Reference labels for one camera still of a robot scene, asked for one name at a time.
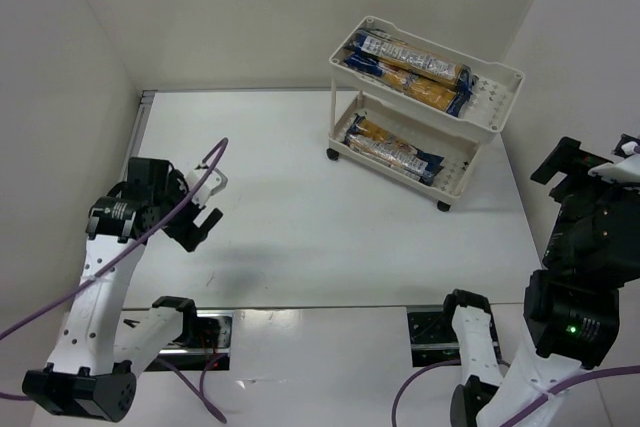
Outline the spaghetti bag blue yellow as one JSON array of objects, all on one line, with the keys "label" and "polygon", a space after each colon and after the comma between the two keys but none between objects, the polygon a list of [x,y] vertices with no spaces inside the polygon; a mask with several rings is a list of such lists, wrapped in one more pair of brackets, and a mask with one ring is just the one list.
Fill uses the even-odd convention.
[{"label": "spaghetti bag blue yellow", "polygon": [[358,53],[348,55],[344,63],[413,100],[454,117],[459,116],[471,97],[468,92],[454,91],[442,83]]},{"label": "spaghetti bag blue yellow", "polygon": [[347,134],[360,134],[365,137],[369,137],[373,140],[385,142],[390,147],[399,148],[402,151],[410,154],[417,155],[422,160],[435,160],[442,166],[444,158],[442,156],[425,152],[413,144],[406,142],[405,140],[397,137],[395,134],[383,129],[377,124],[368,120],[365,116],[356,114],[355,119],[346,131]]}]

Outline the spaghetti bag label side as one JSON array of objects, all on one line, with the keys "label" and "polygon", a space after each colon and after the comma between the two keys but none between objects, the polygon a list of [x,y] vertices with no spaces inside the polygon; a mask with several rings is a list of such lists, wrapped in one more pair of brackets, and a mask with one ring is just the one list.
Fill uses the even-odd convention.
[{"label": "spaghetti bag label side", "polygon": [[471,91],[477,77],[470,67],[412,46],[380,29],[358,29],[345,48],[375,58],[457,91]]},{"label": "spaghetti bag label side", "polygon": [[422,160],[417,155],[360,134],[347,134],[344,144],[352,151],[426,186],[431,186],[443,170],[435,160]]}]

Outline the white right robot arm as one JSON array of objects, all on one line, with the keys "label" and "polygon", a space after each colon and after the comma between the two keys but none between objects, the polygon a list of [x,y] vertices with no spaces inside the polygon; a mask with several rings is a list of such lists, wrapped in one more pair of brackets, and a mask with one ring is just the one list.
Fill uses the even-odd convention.
[{"label": "white right robot arm", "polygon": [[456,289],[444,301],[463,378],[453,393],[454,426],[547,426],[570,379],[598,367],[620,328],[619,291],[639,277],[639,141],[622,135],[617,162],[562,138],[532,181],[562,181],[560,209],[541,268],[525,289],[516,356],[501,372],[486,297]]}]

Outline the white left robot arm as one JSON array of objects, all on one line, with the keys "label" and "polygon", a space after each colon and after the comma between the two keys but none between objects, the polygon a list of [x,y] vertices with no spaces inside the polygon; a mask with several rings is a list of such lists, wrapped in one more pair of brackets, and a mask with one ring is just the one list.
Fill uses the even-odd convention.
[{"label": "white left robot arm", "polygon": [[129,159],[125,179],[89,211],[82,290],[45,366],[25,374],[22,391],[30,400],[54,416],[119,422],[132,406],[138,377],[161,350],[204,345],[212,323],[184,297],[162,296],[129,332],[117,330],[150,237],[162,231],[194,251],[223,214],[213,209],[201,224],[195,221],[227,182],[206,163],[183,174],[168,160]]}]

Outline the cream two-tier rolling cart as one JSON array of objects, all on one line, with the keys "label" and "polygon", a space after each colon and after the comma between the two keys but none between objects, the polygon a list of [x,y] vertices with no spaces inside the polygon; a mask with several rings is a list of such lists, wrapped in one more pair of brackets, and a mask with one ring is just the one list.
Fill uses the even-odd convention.
[{"label": "cream two-tier rolling cart", "polygon": [[[434,199],[437,208],[447,212],[459,201],[485,147],[503,131],[525,75],[502,63],[485,62],[430,42],[377,17],[367,16],[359,26],[380,28],[403,40],[415,41],[420,47],[432,48],[438,54],[450,54],[479,73],[471,105],[463,109],[459,118],[455,118],[422,106],[369,75],[349,70],[343,65],[346,51],[341,48],[336,49],[329,59],[331,108],[327,157],[331,160],[341,156],[351,158]],[[434,183],[425,186],[396,168],[380,164],[344,145],[347,121],[355,114],[373,120],[376,125],[429,153],[443,155],[443,171],[436,176]]]}]

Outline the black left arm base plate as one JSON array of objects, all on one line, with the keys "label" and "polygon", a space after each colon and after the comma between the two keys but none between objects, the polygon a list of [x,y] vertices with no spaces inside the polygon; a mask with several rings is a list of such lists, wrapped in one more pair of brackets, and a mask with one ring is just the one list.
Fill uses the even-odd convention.
[{"label": "black left arm base plate", "polygon": [[210,371],[228,371],[233,331],[232,311],[199,310],[199,327],[194,339],[185,345],[169,344],[147,368],[148,371],[168,371],[160,362],[186,372],[202,371],[213,361]]}]

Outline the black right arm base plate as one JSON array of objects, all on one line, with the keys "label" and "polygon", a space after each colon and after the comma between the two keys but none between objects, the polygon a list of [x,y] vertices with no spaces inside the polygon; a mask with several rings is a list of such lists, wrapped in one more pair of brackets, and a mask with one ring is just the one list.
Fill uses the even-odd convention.
[{"label": "black right arm base plate", "polygon": [[412,365],[458,360],[459,344],[441,305],[406,308]]}]

